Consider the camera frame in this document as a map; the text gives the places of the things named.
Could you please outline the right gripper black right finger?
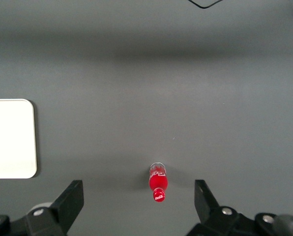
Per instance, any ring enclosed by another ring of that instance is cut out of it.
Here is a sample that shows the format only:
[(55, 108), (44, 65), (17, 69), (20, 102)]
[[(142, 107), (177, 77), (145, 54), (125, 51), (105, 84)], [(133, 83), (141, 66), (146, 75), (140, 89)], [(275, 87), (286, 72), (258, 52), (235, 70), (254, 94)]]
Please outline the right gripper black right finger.
[(194, 204), (200, 222), (189, 236), (246, 236), (239, 224), (241, 215), (229, 206), (220, 206), (204, 180), (195, 181)]

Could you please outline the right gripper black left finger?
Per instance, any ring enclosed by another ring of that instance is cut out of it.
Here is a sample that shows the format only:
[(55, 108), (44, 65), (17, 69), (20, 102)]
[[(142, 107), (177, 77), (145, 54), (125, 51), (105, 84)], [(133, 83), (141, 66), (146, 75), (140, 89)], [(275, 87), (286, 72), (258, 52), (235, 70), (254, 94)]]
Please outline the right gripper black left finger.
[(83, 206), (83, 182), (74, 180), (50, 206), (36, 207), (26, 215), (28, 235), (66, 236)]

